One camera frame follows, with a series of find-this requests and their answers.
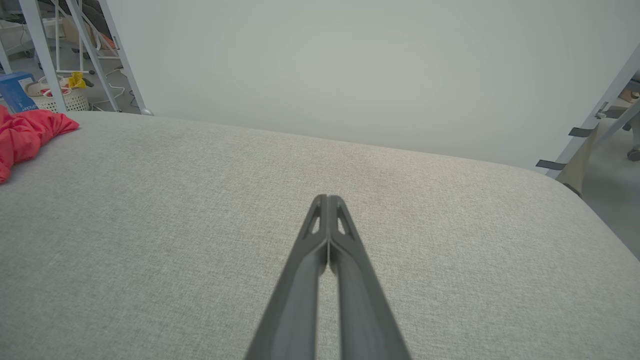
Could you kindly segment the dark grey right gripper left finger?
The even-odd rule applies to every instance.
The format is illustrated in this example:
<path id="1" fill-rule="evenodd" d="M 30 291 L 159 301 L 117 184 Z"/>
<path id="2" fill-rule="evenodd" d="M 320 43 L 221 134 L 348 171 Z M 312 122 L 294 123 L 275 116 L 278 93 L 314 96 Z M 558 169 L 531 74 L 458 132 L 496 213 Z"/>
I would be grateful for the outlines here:
<path id="1" fill-rule="evenodd" d="M 302 223 L 245 360 L 315 360 L 319 279 L 328 262 L 329 197 L 319 194 Z"/>

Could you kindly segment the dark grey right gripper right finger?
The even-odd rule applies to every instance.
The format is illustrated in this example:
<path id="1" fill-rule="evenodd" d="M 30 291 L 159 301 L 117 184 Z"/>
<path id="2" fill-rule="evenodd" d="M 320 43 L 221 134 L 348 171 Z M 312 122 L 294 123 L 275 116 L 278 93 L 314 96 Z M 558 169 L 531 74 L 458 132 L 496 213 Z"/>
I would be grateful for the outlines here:
<path id="1" fill-rule="evenodd" d="M 337 278 L 342 360 L 412 360 L 345 201 L 328 198 L 328 259 Z"/>

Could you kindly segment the red white striped garment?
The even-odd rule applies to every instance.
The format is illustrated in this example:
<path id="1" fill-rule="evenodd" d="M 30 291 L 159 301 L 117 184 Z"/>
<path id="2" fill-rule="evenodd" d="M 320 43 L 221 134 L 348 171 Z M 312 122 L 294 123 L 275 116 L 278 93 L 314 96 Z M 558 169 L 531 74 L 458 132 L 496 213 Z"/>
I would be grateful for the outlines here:
<path id="1" fill-rule="evenodd" d="M 54 137 L 79 127 L 77 121 L 62 113 L 34 109 L 11 114 L 0 104 L 0 184 L 9 180 L 15 164 L 36 157 Z"/>

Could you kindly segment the white backdrop panel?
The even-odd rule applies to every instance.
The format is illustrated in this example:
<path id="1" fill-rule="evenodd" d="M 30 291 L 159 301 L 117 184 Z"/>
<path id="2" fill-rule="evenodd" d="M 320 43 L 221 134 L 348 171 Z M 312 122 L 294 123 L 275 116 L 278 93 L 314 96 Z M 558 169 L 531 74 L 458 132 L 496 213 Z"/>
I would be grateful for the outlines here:
<path id="1" fill-rule="evenodd" d="M 104 0 L 154 116 L 541 173 L 640 47 L 640 0 Z"/>

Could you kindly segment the white perforated laundry basket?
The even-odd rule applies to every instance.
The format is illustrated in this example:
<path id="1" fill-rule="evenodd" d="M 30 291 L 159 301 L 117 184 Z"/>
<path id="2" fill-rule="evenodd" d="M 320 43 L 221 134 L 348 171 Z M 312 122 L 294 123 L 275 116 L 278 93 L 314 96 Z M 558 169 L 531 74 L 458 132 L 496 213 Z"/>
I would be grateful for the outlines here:
<path id="1" fill-rule="evenodd" d="M 68 77 L 57 77 L 66 111 L 89 111 L 90 103 L 84 88 L 70 87 Z M 38 82 L 25 85 L 25 93 L 32 99 L 38 109 L 54 113 L 58 112 L 57 103 L 45 77 L 42 77 Z"/>

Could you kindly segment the blue cardboard box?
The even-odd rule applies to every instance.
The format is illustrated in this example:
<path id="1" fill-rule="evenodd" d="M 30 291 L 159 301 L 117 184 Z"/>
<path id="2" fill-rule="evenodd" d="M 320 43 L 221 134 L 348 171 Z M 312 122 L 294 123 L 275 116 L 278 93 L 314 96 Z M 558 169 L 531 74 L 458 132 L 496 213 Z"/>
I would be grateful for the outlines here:
<path id="1" fill-rule="evenodd" d="M 27 85 L 35 82 L 34 76 L 26 71 L 0 74 L 0 96 L 12 113 L 39 109 L 25 91 Z"/>

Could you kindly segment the grey diagonal metal frame brace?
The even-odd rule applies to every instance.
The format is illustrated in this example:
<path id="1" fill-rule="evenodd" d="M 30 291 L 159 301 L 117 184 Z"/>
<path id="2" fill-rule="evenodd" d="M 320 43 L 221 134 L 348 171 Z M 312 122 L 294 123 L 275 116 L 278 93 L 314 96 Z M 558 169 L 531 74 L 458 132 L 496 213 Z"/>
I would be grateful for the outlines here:
<path id="1" fill-rule="evenodd" d="M 103 70 L 100 63 L 98 51 L 96 50 L 96 47 L 93 46 L 93 43 L 89 36 L 89 32 L 87 32 L 85 21 L 82 17 L 82 11 L 79 8 L 80 2 L 79 0 L 65 0 L 65 2 L 70 10 L 70 16 L 73 19 L 73 22 L 75 23 L 78 30 L 78 37 L 82 41 L 82 45 L 79 46 L 80 57 L 82 57 L 83 47 L 85 47 L 87 53 L 89 54 L 91 63 L 93 64 L 95 75 L 98 77 L 99 82 L 102 85 L 103 90 L 105 91 L 105 95 L 107 96 L 113 111 L 120 113 L 122 110 L 117 104 L 114 94 L 112 94 L 112 87 L 108 82 L 107 75 L 105 75 L 105 71 Z"/>

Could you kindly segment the grey metal frame leg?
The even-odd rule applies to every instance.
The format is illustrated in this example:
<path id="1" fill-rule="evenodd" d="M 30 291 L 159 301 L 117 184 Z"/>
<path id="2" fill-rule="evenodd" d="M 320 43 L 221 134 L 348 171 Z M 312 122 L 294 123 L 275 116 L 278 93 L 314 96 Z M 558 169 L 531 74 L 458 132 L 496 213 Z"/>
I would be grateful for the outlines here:
<path id="1" fill-rule="evenodd" d="M 53 98 L 57 105 L 58 113 L 65 113 L 66 103 L 63 99 L 61 88 L 58 82 L 58 75 L 54 68 L 51 57 L 50 44 L 48 43 L 44 25 L 42 23 L 41 12 L 37 0 L 18 0 L 25 18 L 30 38 L 39 57 L 46 82 L 52 89 Z"/>

